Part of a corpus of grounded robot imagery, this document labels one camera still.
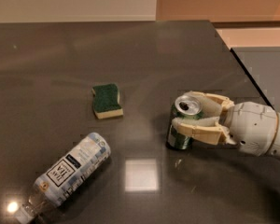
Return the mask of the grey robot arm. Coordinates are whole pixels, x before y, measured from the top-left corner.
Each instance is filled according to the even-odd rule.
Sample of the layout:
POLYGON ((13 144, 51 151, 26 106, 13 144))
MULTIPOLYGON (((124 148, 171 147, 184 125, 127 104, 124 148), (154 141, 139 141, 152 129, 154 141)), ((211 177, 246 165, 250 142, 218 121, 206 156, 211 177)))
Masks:
POLYGON ((244 154, 280 160, 280 113, 253 102, 236 104, 213 93, 189 91, 177 97, 168 143, 185 149, 180 137, 209 145, 234 145, 244 154))

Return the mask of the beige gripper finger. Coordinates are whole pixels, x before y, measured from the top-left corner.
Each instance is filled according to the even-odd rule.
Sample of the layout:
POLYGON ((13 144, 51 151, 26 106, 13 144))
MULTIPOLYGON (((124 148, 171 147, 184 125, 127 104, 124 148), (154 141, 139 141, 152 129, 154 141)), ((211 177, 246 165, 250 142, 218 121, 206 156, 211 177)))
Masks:
POLYGON ((220 120, 230 108, 234 107, 234 101, 226 96, 198 91, 184 94, 192 95, 201 102, 203 116, 200 119, 219 117, 220 120))
POLYGON ((230 130, 219 123, 219 117, 198 119, 186 123, 174 119, 173 125, 179 133, 209 145, 236 144, 231 137, 230 130))

